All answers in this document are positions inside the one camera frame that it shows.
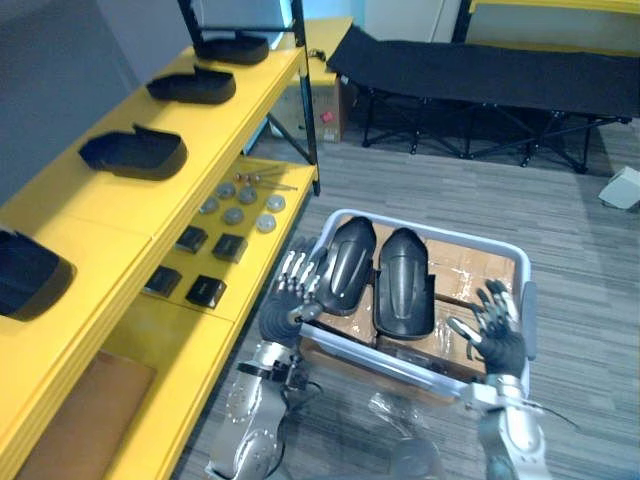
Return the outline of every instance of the robot finger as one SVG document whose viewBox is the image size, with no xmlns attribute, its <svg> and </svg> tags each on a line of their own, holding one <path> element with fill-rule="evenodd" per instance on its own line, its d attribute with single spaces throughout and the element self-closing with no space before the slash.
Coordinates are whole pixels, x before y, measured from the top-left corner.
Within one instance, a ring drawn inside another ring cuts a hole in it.
<svg viewBox="0 0 640 480">
<path fill-rule="evenodd" d="M 287 281 L 289 291 L 295 290 L 296 284 L 298 283 L 298 276 L 302 273 L 302 266 L 304 265 L 306 258 L 306 252 L 296 252 L 296 257 L 293 260 L 293 266 L 291 267 L 291 273 Z"/>
<path fill-rule="evenodd" d="M 499 306 L 500 310 L 503 310 L 506 313 L 507 306 L 504 302 L 504 298 L 502 297 L 503 290 L 500 287 L 501 284 L 499 284 L 498 281 L 486 280 L 485 285 L 487 286 L 487 290 L 489 290 L 489 293 L 491 293 L 493 303 Z"/>
<path fill-rule="evenodd" d="M 291 246 L 289 247 L 289 251 L 282 262 L 282 268 L 277 278 L 277 290 L 281 291 L 287 287 L 290 283 L 291 271 L 294 266 L 294 260 L 296 255 L 298 255 L 299 251 L 304 248 L 307 240 L 304 237 L 299 237 L 291 242 Z"/>
<path fill-rule="evenodd" d="M 326 257 L 327 249 L 325 247 L 320 247 L 308 257 L 307 264 L 304 267 L 302 275 L 300 275 L 300 280 L 297 287 L 300 295 L 304 295 L 304 293 L 308 290 L 307 282 L 314 278 L 314 275 L 318 269 L 318 265 L 323 263 Z"/>
<path fill-rule="evenodd" d="M 456 317 L 447 318 L 447 325 L 465 340 L 468 340 L 473 346 L 482 343 L 482 335 L 476 332 L 469 325 Z"/>
<path fill-rule="evenodd" d="M 484 290 L 482 290 L 481 288 L 478 288 L 476 290 L 476 295 L 478 295 L 478 298 L 482 302 L 482 305 L 484 305 L 484 309 L 489 310 L 489 307 L 491 307 L 492 303 L 489 297 L 487 296 L 487 294 L 484 293 Z"/>
<path fill-rule="evenodd" d="M 473 316 L 476 317 L 476 321 L 480 326 L 480 331 L 486 331 L 487 319 L 484 314 L 484 311 L 482 310 L 482 307 L 476 305 L 475 303 L 472 303 L 469 308 L 471 308 L 471 311 L 473 312 Z"/>
<path fill-rule="evenodd" d="M 507 287 L 504 285 L 504 283 L 502 283 L 500 280 L 494 280 L 493 284 L 495 285 L 495 287 L 497 289 L 500 290 L 500 293 L 506 293 L 508 292 Z"/>
</svg>

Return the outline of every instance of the black metal frame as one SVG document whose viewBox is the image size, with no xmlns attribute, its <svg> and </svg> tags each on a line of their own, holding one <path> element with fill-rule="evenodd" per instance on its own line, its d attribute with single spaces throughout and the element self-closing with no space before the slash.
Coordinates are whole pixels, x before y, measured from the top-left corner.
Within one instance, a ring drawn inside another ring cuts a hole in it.
<svg viewBox="0 0 640 480">
<path fill-rule="evenodd" d="M 458 17 L 456 18 L 456 24 L 453 27 L 451 43 L 464 43 L 467 39 L 467 32 L 469 31 L 469 25 L 471 24 L 470 9 L 471 0 L 460 0 Z"/>
<path fill-rule="evenodd" d="M 296 149 L 298 153 L 309 163 L 316 167 L 318 178 L 313 181 L 313 193 L 320 195 L 320 166 L 318 165 L 318 148 L 316 144 L 316 129 L 313 122 L 313 105 L 311 102 L 311 81 L 309 79 L 309 59 L 307 55 L 306 35 L 304 31 L 304 14 L 302 10 L 302 0 L 291 0 L 291 16 L 293 22 L 290 26 L 268 26 L 268 25 L 199 25 L 196 14 L 193 11 L 192 0 L 178 0 L 180 12 L 189 30 L 191 41 L 194 45 L 204 42 L 202 32 L 292 32 L 295 38 L 296 47 L 304 48 L 304 71 L 299 72 L 300 91 L 302 97 L 302 109 L 304 110 L 304 123 L 307 132 L 308 150 L 305 150 L 300 143 L 283 127 L 271 113 L 267 114 L 267 119 L 280 130 L 284 138 Z"/>
<path fill-rule="evenodd" d="M 541 147 L 547 147 L 562 159 L 564 159 L 569 164 L 569 166 L 571 166 L 571 168 L 573 168 L 573 170 L 577 173 L 586 173 L 587 171 L 589 143 L 591 140 L 591 130 L 593 128 L 597 128 L 602 125 L 608 125 L 610 123 L 629 123 L 631 121 L 631 118 L 620 116 L 597 114 L 587 115 L 581 113 L 563 112 L 559 110 L 538 110 L 541 112 L 549 113 L 549 120 L 546 122 L 542 129 L 536 129 L 534 126 L 528 125 L 523 119 L 518 118 L 516 115 L 509 112 L 508 107 L 501 106 L 495 103 L 467 102 L 462 107 L 449 109 L 445 113 L 442 113 L 440 117 L 441 120 L 444 120 L 445 118 L 450 116 L 468 115 L 467 128 L 465 129 L 463 135 L 464 149 L 460 149 L 443 138 L 442 135 L 434 132 L 433 130 L 430 130 L 424 125 L 423 117 L 425 108 L 427 105 L 432 104 L 437 99 L 407 97 L 405 95 L 391 94 L 389 92 L 384 92 L 373 88 L 361 88 L 360 92 L 361 94 L 366 95 L 369 99 L 367 120 L 364 129 L 364 139 L 362 141 L 362 146 L 365 148 L 393 136 L 407 133 L 411 136 L 411 144 L 409 147 L 409 153 L 411 154 L 415 154 L 417 152 L 418 145 L 422 136 L 428 136 L 432 140 L 435 140 L 440 145 L 442 145 L 454 156 L 465 159 L 476 159 L 508 148 L 524 146 L 524 156 L 520 165 L 522 167 L 526 167 L 533 158 L 535 152 L 537 152 Z M 413 99 L 417 104 L 417 112 L 415 116 L 411 117 L 401 108 L 398 108 L 389 103 L 388 100 L 394 97 Z M 375 137 L 370 138 L 369 135 L 374 123 L 374 109 L 376 103 L 384 104 L 387 108 L 397 113 L 404 122 L 397 128 L 392 128 L 384 133 L 380 133 Z M 522 133 L 522 136 L 504 143 L 499 143 L 498 145 L 494 145 L 492 147 L 485 147 L 480 150 L 472 151 L 471 141 L 475 125 L 475 117 L 477 111 L 481 109 L 492 110 L 498 113 L 502 118 L 515 126 Z M 584 118 L 586 119 L 586 123 L 580 126 L 565 126 L 565 123 L 569 118 Z M 553 139 L 560 138 L 563 135 L 580 131 L 585 132 L 582 158 L 580 160 L 575 159 L 574 157 L 569 155 L 561 146 L 555 144 L 552 141 Z"/>
</svg>

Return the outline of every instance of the cable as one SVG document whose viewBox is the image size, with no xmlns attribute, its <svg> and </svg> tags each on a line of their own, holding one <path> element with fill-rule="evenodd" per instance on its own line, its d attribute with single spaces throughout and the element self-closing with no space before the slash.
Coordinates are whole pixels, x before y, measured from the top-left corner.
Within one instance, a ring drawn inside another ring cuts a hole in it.
<svg viewBox="0 0 640 480">
<path fill-rule="evenodd" d="M 284 404 L 285 404 L 285 406 L 287 408 L 285 416 L 282 418 L 282 421 L 278 425 L 278 438 L 281 439 L 280 441 L 281 441 L 282 447 L 280 448 L 280 456 L 278 457 L 278 461 L 273 466 L 273 468 L 271 470 L 269 470 L 269 473 L 267 473 L 267 478 L 269 478 L 271 475 L 273 475 L 275 473 L 275 471 L 278 468 L 280 468 L 280 465 L 282 464 L 282 461 L 284 460 L 284 453 L 285 453 L 286 448 L 287 448 L 285 439 L 287 437 L 287 418 L 289 417 L 289 415 L 291 413 L 293 413 L 293 412 L 296 412 L 296 411 L 300 410 L 302 407 L 304 407 L 311 400 L 315 399 L 316 397 L 318 397 L 319 395 L 322 395 L 324 393 L 324 388 L 322 388 L 316 382 L 307 382 L 307 385 L 313 385 L 314 387 L 316 387 L 318 389 L 318 391 L 316 393 L 310 395 L 306 399 L 298 402 L 293 407 L 291 406 L 291 402 L 289 402 L 289 399 L 287 398 L 287 395 L 285 393 L 287 391 L 287 387 L 285 385 L 282 385 L 282 388 L 280 388 L 280 397 L 282 398 L 282 401 L 284 402 Z"/>
<path fill-rule="evenodd" d="M 561 418 L 562 420 L 564 420 L 565 422 L 567 422 L 569 425 L 571 425 L 576 432 L 578 433 L 582 433 L 582 428 L 580 428 L 580 425 L 578 425 L 576 422 L 574 422 L 573 420 L 569 420 L 567 417 L 565 417 L 564 415 L 562 415 L 561 413 L 556 412 L 555 410 L 549 408 L 549 407 L 543 407 L 541 406 L 540 408 L 542 408 L 545 412 L 549 412 L 554 414 L 556 417 Z"/>
<path fill-rule="evenodd" d="M 291 407 L 291 409 L 289 410 L 289 413 L 294 413 L 294 412 L 300 411 L 305 405 L 307 405 L 312 400 L 315 400 L 317 397 L 319 397 L 320 395 L 322 395 L 324 393 L 324 388 L 322 388 L 316 382 L 307 382 L 307 385 L 312 385 L 312 386 L 316 387 L 318 389 L 318 391 L 316 393 L 313 393 L 313 394 L 309 395 L 307 398 L 305 398 L 304 400 L 301 400 L 296 405 Z"/>
<path fill-rule="evenodd" d="M 280 468 L 280 465 L 282 464 L 282 460 L 284 460 L 284 452 L 287 448 L 287 445 L 284 441 L 284 439 L 287 436 L 287 425 L 285 422 L 285 419 L 283 418 L 282 421 L 280 422 L 280 425 L 278 425 L 278 438 L 281 438 L 282 440 L 280 440 L 281 443 L 281 447 L 280 447 L 280 456 L 278 457 L 278 461 L 276 462 L 276 464 L 273 466 L 273 468 L 271 470 L 269 470 L 269 473 L 267 473 L 267 477 L 269 478 L 271 475 L 273 475 L 275 473 L 275 471 Z"/>
</svg>

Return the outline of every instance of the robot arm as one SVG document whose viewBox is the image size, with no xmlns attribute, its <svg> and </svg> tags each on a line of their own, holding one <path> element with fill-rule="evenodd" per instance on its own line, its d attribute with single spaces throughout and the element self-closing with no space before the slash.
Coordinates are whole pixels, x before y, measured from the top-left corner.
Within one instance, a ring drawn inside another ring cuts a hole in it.
<svg viewBox="0 0 640 480">
<path fill-rule="evenodd" d="M 238 366 L 209 464 L 210 480 L 262 480 L 278 452 L 278 427 L 286 413 L 281 388 L 293 352 L 273 342 L 260 342 L 253 359 Z"/>
<path fill-rule="evenodd" d="M 537 417 L 541 407 L 525 397 L 520 375 L 525 364 L 525 344 L 518 311 L 499 281 L 487 281 L 491 301 L 478 290 L 483 307 L 474 314 L 480 333 L 450 317 L 449 326 L 483 355 L 486 384 L 470 384 L 462 395 L 466 408 L 483 413 L 478 437 L 487 457 L 489 480 L 548 480 L 545 441 Z"/>
<path fill-rule="evenodd" d="M 298 244 L 288 252 L 276 288 L 260 312 L 263 341 L 252 360 L 237 367 L 225 419 L 205 468 L 209 480 L 263 480 L 271 473 L 289 478 L 284 471 L 271 472 L 281 451 L 279 426 L 288 409 L 286 391 L 304 389 L 306 383 L 297 355 L 301 322 L 322 312 L 313 301 L 317 275 L 312 274 L 323 252 L 307 258 L 310 245 Z"/>
<path fill-rule="evenodd" d="M 277 287 L 261 310 L 264 340 L 253 359 L 238 366 L 224 423 L 205 469 L 209 480 L 263 480 L 277 463 L 278 430 L 288 408 L 283 392 L 304 384 L 295 379 L 300 323 L 322 311 L 313 297 L 318 279 L 314 267 L 320 262 L 312 256 L 303 266 L 307 253 L 308 249 L 288 253 Z M 474 310 L 480 332 L 458 319 L 447 320 L 484 357 L 487 383 L 470 384 L 462 401 L 483 413 L 478 432 L 487 457 L 486 476 L 488 480 L 550 480 L 544 435 L 536 420 L 542 409 L 526 399 L 519 378 L 525 345 L 517 309 L 504 285 L 487 282 L 487 286 L 492 300 L 479 291 L 483 307 Z M 270 478 L 278 474 L 279 479 L 290 479 L 280 471 Z"/>
</svg>

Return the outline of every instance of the small black box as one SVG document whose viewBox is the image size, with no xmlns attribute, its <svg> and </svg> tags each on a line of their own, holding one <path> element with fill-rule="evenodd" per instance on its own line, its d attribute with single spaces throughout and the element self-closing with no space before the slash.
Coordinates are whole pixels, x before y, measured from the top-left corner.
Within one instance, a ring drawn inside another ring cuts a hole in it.
<svg viewBox="0 0 640 480">
<path fill-rule="evenodd" d="M 173 268 L 160 265 L 156 268 L 156 271 L 153 272 L 153 275 L 151 275 L 151 278 L 147 281 L 143 290 L 145 293 L 155 293 L 162 297 L 168 297 L 171 295 L 171 292 L 173 292 L 173 289 L 176 288 L 181 278 L 182 275 Z"/>
<path fill-rule="evenodd" d="M 239 263 L 246 249 L 247 241 L 243 237 L 223 233 L 211 253 L 220 260 Z"/>
<path fill-rule="evenodd" d="M 176 242 L 176 248 L 196 253 L 208 237 L 203 229 L 189 225 Z"/>
<path fill-rule="evenodd" d="M 215 308 L 227 286 L 217 278 L 198 275 L 193 286 L 187 293 L 187 300 L 195 305 Z"/>
</svg>

